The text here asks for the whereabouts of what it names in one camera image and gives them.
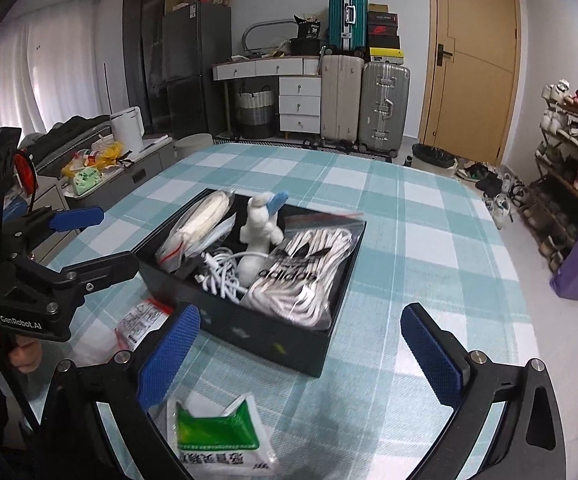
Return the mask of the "person's left hand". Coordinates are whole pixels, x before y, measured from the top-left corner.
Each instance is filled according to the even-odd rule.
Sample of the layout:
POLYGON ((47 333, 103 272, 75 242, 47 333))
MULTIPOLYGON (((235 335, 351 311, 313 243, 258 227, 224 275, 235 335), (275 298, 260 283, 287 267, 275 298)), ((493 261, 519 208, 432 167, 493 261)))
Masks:
POLYGON ((9 361, 22 374, 34 372, 42 362, 42 344, 38 339, 16 335, 16 344, 9 352, 9 361))

